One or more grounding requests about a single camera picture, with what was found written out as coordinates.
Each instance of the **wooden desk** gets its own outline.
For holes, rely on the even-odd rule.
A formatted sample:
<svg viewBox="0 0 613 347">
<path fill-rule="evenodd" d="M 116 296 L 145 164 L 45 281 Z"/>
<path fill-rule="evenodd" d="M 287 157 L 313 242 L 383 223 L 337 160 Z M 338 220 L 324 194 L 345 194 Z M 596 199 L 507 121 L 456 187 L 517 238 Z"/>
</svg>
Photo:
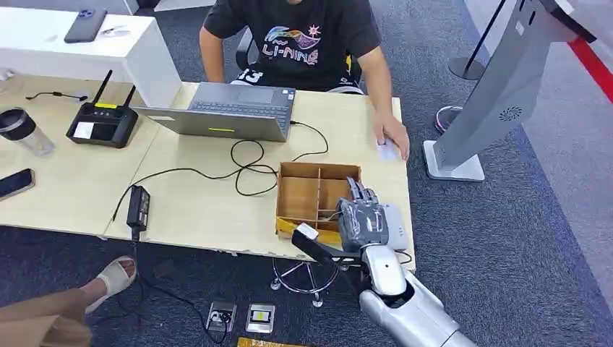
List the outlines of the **wooden desk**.
<svg viewBox="0 0 613 347">
<path fill-rule="evenodd" d="M 48 156 L 37 158 L 0 138 L 0 178 L 31 168 L 36 181 L 32 189 L 0 201 L 1 225 L 104 234 L 118 196 L 132 180 L 159 127 L 140 118 L 129 146 L 122 150 L 77 145 L 66 137 L 66 131 L 79 103 L 50 95 L 32 101 L 24 99 L 26 95 L 52 90 L 89 90 L 94 95 L 99 85 L 97 81 L 28 77 L 18 90 L 0 95 L 0 108 L 25 109 L 56 146 Z M 123 103 L 130 87 L 109 83 L 102 101 Z"/>
<path fill-rule="evenodd" d="M 184 83 L 174 101 L 175 108 L 187 108 L 197 84 Z M 411 237 L 407 250 L 413 259 L 413 233 L 408 200 L 406 163 L 379 157 L 374 134 L 367 117 L 372 115 L 367 97 L 313 92 L 297 92 L 293 120 L 316 127 L 330 143 L 327 155 L 310 155 L 300 161 L 343 163 L 361 166 L 366 187 L 373 188 L 383 202 L 400 207 Z M 400 118 L 400 101 L 394 99 L 394 113 Z M 170 168 L 196 168 L 210 176 L 222 176 L 237 169 L 230 159 L 236 140 L 212 137 L 178 136 L 160 127 L 133 181 Z M 286 144 L 262 142 L 265 157 L 261 163 L 277 168 L 305 152 L 322 150 L 325 145 L 311 129 L 293 126 Z M 259 148 L 243 144 L 236 159 L 248 163 L 256 159 Z M 257 192 L 275 181 L 273 175 L 244 172 L 241 189 Z M 304 254 L 288 240 L 275 235 L 276 189 L 259 197 L 242 197 L 234 189 L 234 177 L 212 181 L 192 172 L 173 172 L 142 184 L 152 201 L 145 241 L 157 244 L 216 249 L 232 253 L 267 257 L 303 259 Z M 106 237 L 129 239 L 125 199 Z M 415 262 L 406 265 L 415 269 Z"/>
</svg>

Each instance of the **speaker grille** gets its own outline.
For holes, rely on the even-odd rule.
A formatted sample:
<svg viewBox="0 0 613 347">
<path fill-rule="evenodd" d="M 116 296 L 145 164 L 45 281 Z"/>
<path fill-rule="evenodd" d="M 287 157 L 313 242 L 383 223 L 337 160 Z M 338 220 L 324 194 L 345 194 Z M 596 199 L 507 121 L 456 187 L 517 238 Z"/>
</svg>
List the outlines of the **speaker grille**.
<svg viewBox="0 0 613 347">
<path fill-rule="evenodd" d="M 500 112 L 498 115 L 498 119 L 501 121 L 515 121 L 517 118 L 521 116 L 523 110 L 519 106 L 511 106 L 505 109 L 503 112 Z"/>
</svg>

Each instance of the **black t-shirt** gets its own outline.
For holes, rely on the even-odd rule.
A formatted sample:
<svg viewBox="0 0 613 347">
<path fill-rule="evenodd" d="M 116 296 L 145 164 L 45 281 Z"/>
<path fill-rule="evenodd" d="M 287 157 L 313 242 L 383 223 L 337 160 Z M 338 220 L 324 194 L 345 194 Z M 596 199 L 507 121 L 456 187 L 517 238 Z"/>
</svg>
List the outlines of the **black t-shirt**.
<svg viewBox="0 0 613 347">
<path fill-rule="evenodd" d="M 263 70 L 294 79 L 339 77 L 347 52 L 380 44 L 369 0 L 217 0 L 204 26 L 218 38 L 249 26 Z"/>
</svg>

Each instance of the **office chair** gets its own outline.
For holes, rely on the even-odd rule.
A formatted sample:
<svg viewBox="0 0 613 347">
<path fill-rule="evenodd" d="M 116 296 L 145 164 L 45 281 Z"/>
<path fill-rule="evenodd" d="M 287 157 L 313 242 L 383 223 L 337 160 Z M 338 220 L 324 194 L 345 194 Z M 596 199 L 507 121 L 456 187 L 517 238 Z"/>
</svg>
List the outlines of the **office chair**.
<svg viewBox="0 0 613 347">
<path fill-rule="evenodd" d="M 249 62 L 249 49 L 251 49 L 252 45 L 253 34 L 251 33 L 251 30 L 247 28 L 243 34 L 243 37 L 241 38 L 241 42 L 239 42 L 238 47 L 236 47 L 236 63 L 243 71 L 248 68 L 249 65 L 253 64 L 253 62 Z M 353 77 L 353 79 L 360 83 L 362 78 L 362 68 L 358 64 L 358 59 L 350 54 L 347 54 L 347 67 L 349 74 Z"/>
</svg>

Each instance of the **white kiosk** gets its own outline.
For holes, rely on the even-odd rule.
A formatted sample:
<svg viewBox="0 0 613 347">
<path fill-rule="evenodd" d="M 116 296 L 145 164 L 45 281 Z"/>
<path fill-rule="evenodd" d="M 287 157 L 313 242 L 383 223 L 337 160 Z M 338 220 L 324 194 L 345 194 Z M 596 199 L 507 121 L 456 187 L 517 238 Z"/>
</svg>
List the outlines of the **white kiosk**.
<svg viewBox="0 0 613 347">
<path fill-rule="evenodd" d="M 551 43 L 578 37 L 595 41 L 566 12 L 566 5 L 565 0 L 517 1 L 500 44 L 464 107 L 447 106 L 437 114 L 453 122 L 438 140 L 424 142 L 431 178 L 483 181 L 477 154 L 532 114 Z"/>
</svg>

